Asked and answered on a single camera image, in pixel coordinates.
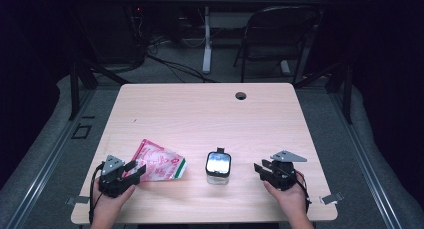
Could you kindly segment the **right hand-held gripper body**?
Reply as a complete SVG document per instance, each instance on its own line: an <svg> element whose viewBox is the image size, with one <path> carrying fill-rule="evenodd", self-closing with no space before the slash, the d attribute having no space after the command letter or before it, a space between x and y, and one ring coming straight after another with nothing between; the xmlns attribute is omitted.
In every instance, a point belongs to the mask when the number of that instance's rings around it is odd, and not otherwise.
<svg viewBox="0 0 424 229"><path fill-rule="evenodd" d="M282 191L290 189L295 184L300 185L305 191L305 186L297 179L297 170L294 168L294 162L306 161L306 158L287 150L271 155L270 162L273 164L273 169L268 169L270 176L267 181L276 189Z"/></svg>

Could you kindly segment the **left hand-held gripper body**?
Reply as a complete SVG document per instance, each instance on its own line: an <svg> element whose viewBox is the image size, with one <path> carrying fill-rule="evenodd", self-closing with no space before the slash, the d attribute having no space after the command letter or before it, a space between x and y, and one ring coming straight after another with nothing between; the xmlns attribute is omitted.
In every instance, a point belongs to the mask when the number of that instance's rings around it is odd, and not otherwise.
<svg viewBox="0 0 424 229"><path fill-rule="evenodd" d="M113 155L107 156L99 180L99 189L103 194L116 198L129 188L124 177L126 164L125 161Z"/></svg>

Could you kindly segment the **red and white snack bag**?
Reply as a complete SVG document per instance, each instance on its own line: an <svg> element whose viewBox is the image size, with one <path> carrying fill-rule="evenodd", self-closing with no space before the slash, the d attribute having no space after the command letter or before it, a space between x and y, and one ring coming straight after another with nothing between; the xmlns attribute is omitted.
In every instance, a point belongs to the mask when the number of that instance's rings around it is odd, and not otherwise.
<svg viewBox="0 0 424 229"><path fill-rule="evenodd" d="M137 162L137 166L125 172L124 176L130 176L146 166L145 173L140 177L141 182L179 179L187 167L183 156L147 139L142 140L133 160Z"/></svg>

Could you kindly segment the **clear jar with black lid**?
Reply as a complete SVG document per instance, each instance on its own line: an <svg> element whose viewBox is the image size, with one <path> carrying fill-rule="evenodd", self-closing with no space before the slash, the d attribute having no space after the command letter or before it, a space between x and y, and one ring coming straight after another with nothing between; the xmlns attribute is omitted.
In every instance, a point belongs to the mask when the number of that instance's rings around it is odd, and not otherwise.
<svg viewBox="0 0 424 229"><path fill-rule="evenodd" d="M213 185L226 185L229 182L232 157L224 148L218 147L209 152L205 165L207 182Z"/></svg>

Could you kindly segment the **person's left hand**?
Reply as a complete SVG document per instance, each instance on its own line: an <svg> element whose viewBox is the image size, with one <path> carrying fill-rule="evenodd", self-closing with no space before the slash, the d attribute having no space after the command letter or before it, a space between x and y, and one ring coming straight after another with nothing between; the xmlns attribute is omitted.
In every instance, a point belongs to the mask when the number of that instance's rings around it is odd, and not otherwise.
<svg viewBox="0 0 424 229"><path fill-rule="evenodd" d="M99 189L99 179L96 179L93 185L93 222L111 222L114 223L121 209L129 198L133 195L136 187L130 186L123 194L116 198L104 195Z"/></svg>

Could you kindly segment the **person's right hand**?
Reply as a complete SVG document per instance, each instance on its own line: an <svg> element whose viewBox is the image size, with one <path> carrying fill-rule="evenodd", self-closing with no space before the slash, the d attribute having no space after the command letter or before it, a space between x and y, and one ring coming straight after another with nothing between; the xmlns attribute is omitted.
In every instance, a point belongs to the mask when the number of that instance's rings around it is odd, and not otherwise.
<svg viewBox="0 0 424 229"><path fill-rule="evenodd" d="M298 184L290 189L281 191L264 181L265 189L276 199L282 212L291 224L309 222L306 212L306 196Z"/></svg>

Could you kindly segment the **black metal stand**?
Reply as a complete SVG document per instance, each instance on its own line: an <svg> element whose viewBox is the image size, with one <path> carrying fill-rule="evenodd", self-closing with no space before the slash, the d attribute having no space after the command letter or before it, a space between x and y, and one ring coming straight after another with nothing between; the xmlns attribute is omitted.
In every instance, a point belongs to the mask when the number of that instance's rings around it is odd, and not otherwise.
<svg viewBox="0 0 424 229"><path fill-rule="evenodd" d="M70 91L71 91L71 114L69 120L72 121L80 111L79 82L89 90L95 90L98 87L98 81L94 73L100 73L112 81L124 85L129 81L107 70L105 67L91 62L89 60L75 61L69 71Z"/></svg>
<svg viewBox="0 0 424 229"><path fill-rule="evenodd" d="M346 121L351 124L351 98L353 87L353 68L346 62L337 62L329 67L307 76L294 84L296 89L302 88L311 84L324 75L330 75L329 81L325 85L325 90L328 93L337 93L340 88L343 88L342 97L342 114Z"/></svg>

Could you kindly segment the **black folding chair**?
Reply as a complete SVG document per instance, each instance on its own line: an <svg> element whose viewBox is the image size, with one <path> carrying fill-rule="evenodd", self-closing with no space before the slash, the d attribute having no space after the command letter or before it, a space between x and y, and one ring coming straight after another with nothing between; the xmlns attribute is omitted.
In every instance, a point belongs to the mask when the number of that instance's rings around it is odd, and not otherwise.
<svg viewBox="0 0 424 229"><path fill-rule="evenodd" d="M248 20L234 60L242 61L240 81L245 81L246 62L295 60L292 82L298 76L307 34L318 24L320 11L312 6L273 6L255 12Z"/></svg>

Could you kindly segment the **white desk leg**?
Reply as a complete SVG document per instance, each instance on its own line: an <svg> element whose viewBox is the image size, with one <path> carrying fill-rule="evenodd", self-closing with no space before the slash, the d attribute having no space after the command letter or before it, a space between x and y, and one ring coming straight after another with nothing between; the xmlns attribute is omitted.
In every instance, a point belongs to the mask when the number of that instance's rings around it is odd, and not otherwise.
<svg viewBox="0 0 424 229"><path fill-rule="evenodd" d="M211 48L211 42L210 42L210 39L211 39L210 12L208 7L205 8L204 29L205 29L205 47L204 47L202 72L205 74L209 74L211 72L212 48Z"/></svg>

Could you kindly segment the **black equipment with red light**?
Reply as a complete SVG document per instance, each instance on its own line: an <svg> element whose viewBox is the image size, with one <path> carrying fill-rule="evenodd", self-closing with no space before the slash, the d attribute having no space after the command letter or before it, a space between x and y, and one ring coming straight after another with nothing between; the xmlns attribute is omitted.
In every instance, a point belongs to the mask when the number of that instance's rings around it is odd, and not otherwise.
<svg viewBox="0 0 424 229"><path fill-rule="evenodd" d="M123 5L79 5L78 14L102 64L142 64L145 50L135 31L136 20Z"/></svg>

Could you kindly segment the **grey metal bracket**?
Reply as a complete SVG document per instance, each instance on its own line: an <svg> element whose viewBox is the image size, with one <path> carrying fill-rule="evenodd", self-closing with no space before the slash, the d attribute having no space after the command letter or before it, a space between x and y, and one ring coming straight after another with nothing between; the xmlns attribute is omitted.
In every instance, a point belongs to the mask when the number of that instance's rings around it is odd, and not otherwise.
<svg viewBox="0 0 424 229"><path fill-rule="evenodd" d="M343 200L344 196L338 192L335 194L330 194L320 198L320 202L328 205L328 204L337 204L339 201Z"/></svg>
<svg viewBox="0 0 424 229"><path fill-rule="evenodd" d="M90 198L87 196L77 196L77 197L68 197L65 203L70 206L75 206L76 204L87 204L90 201Z"/></svg>

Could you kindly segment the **grey floor rail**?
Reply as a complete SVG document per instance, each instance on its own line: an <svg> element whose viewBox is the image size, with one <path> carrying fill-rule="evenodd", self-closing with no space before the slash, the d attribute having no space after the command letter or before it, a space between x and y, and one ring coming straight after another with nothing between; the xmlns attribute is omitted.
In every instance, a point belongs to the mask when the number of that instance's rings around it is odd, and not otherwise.
<svg viewBox="0 0 424 229"><path fill-rule="evenodd" d="M354 128L345 118L342 111L342 102L337 94L330 93L329 98L336 110L343 127L345 128L351 143L353 144L353 152L356 157L361 173L366 181L366 184L371 192L373 200L382 216L382 219L387 229L403 229L399 218L397 217L393 206L379 180L377 174L368 158L363 144Z"/></svg>
<svg viewBox="0 0 424 229"><path fill-rule="evenodd" d="M63 92L56 108L29 151L0 191L0 229L21 229L55 170L82 112L92 100L94 90L80 96L79 109L69 119L71 95Z"/></svg>

